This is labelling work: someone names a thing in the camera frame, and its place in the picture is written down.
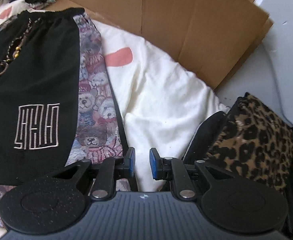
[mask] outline ribbed gray surface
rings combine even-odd
[[[47,236],[10,231],[2,240],[284,240],[278,232],[237,236],[213,226],[195,203],[181,202],[170,192],[117,192],[114,199],[95,202],[76,225]]]

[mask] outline white blanket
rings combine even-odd
[[[181,158],[200,123],[227,111],[194,73],[142,37],[93,21],[112,87],[123,118],[128,144],[135,147],[140,191],[156,191],[163,181],[152,178],[149,150]]]

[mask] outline cardboard box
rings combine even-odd
[[[249,0],[58,0],[48,9],[78,6],[97,20],[143,36],[213,89],[272,25]]]

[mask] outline leopard print fabric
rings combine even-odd
[[[207,152],[219,167],[283,192],[293,157],[293,131],[258,98],[246,93]]]

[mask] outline elastic waistband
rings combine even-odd
[[[38,18],[41,19],[57,19],[57,18],[65,18],[65,17],[73,17],[75,15],[80,15],[85,12],[84,8],[68,8],[64,11],[57,11],[57,12],[28,12],[23,11],[18,15],[19,18],[27,18],[31,20],[36,20]]]

